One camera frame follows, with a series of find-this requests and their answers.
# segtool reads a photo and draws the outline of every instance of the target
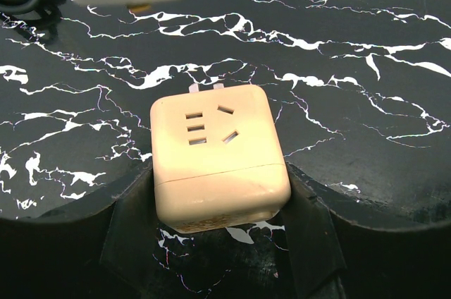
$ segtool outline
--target beige socket cube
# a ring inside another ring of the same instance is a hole
[[[150,111],[156,213],[180,233],[264,221],[290,198],[265,92],[178,94]]]

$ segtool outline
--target socket hole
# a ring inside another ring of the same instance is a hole
[[[205,143],[206,143],[206,138],[190,140],[190,145],[205,144]]]
[[[194,118],[201,118],[202,112],[196,112],[194,114],[186,114],[186,119],[194,119]]]
[[[221,106],[221,105],[218,106],[218,111],[225,112],[227,114],[233,114],[233,112],[234,112],[234,110],[229,109],[228,107]]]
[[[228,144],[228,143],[231,142],[233,139],[235,139],[235,138],[237,137],[237,135],[238,135],[238,132],[237,132],[237,131],[233,131],[233,133],[231,133],[230,135],[228,135],[227,137],[225,137],[225,138],[223,139],[223,142],[224,142],[225,144]]]
[[[205,130],[204,125],[188,126],[188,132]]]

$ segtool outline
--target plug prong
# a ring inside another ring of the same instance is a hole
[[[197,83],[191,84],[190,87],[188,88],[188,90],[190,91],[190,93],[198,92],[199,84],[197,84]]]

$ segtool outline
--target power socket cube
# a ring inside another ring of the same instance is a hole
[[[263,89],[241,85],[157,100],[150,111],[156,213],[180,233],[264,221],[290,182]]]

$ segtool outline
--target black marble-pattern surface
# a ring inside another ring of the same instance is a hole
[[[47,29],[0,21],[0,215],[39,216],[152,159],[150,106],[193,82],[262,86],[285,158],[357,202],[450,213],[451,0],[59,9]],[[277,218],[157,238],[158,298],[293,295]]]

